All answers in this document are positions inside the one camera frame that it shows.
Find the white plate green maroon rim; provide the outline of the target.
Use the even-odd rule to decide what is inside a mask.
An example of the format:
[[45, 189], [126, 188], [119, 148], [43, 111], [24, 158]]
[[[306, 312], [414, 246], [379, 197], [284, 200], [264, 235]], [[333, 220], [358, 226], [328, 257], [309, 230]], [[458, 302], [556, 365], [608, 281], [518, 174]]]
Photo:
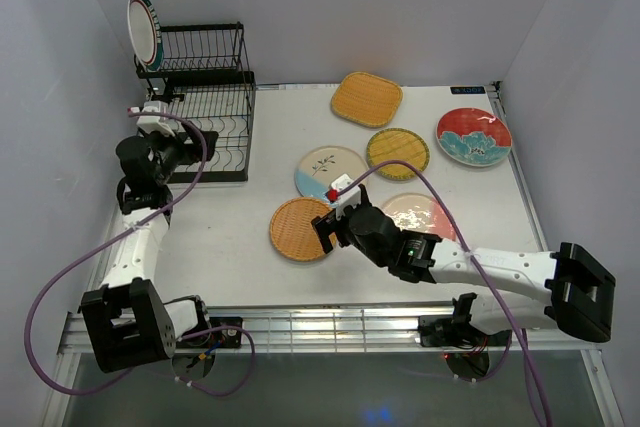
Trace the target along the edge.
[[157, 71], [164, 60], [161, 25], [150, 0], [129, 0], [129, 38], [137, 60], [148, 71]]

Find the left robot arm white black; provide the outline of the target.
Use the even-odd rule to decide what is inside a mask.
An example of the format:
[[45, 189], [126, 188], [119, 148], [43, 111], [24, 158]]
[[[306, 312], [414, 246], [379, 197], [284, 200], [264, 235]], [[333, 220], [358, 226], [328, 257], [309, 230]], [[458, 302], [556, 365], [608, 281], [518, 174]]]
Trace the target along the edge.
[[209, 160], [218, 134], [190, 130], [166, 136], [127, 137], [115, 153], [124, 173], [116, 197], [129, 230], [96, 290], [84, 293], [80, 312], [98, 366], [105, 373], [173, 357], [178, 340], [205, 344], [212, 323], [197, 295], [162, 301], [154, 284], [162, 240], [169, 230], [173, 195], [168, 181], [181, 164]]

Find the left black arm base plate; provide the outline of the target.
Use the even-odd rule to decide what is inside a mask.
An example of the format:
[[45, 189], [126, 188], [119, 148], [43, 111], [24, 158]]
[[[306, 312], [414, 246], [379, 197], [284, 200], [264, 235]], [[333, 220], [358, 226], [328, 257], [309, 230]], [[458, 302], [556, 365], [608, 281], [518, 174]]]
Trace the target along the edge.
[[204, 337], [201, 346], [207, 350], [216, 347], [217, 349], [238, 349], [242, 344], [243, 334], [239, 328], [243, 326], [242, 317], [211, 317], [209, 319], [211, 328], [220, 327], [216, 332], [210, 332]]

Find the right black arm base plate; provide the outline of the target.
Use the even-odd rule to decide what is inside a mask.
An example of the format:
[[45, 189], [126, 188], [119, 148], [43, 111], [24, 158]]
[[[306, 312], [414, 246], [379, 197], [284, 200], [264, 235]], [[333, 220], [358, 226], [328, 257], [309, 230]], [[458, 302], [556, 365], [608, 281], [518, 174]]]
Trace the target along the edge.
[[469, 324], [454, 323], [451, 317], [420, 316], [417, 332], [422, 347], [452, 347], [463, 350], [480, 347], [503, 347], [511, 339], [512, 331], [485, 334]]

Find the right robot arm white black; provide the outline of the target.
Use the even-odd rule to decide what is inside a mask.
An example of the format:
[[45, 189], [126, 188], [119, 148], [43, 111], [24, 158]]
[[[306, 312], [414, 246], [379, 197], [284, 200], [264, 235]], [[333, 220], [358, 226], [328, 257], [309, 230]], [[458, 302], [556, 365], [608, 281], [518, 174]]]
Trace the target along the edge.
[[469, 253], [435, 234], [400, 229], [368, 202], [336, 208], [311, 225], [324, 252], [353, 246], [402, 281], [498, 291], [489, 300], [473, 293], [455, 301], [451, 329], [464, 344], [518, 328], [556, 327], [592, 343], [611, 338], [615, 277], [578, 244], [564, 242], [552, 252]]

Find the round orange woven plate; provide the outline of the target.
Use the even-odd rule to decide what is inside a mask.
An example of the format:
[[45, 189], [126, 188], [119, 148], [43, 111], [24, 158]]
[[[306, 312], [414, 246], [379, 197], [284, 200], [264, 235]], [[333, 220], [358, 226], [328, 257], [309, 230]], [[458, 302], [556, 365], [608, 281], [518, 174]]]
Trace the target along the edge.
[[273, 247], [285, 258], [296, 262], [323, 258], [325, 252], [312, 221], [329, 212], [327, 204], [310, 197], [298, 197], [283, 203], [273, 214], [269, 225]]

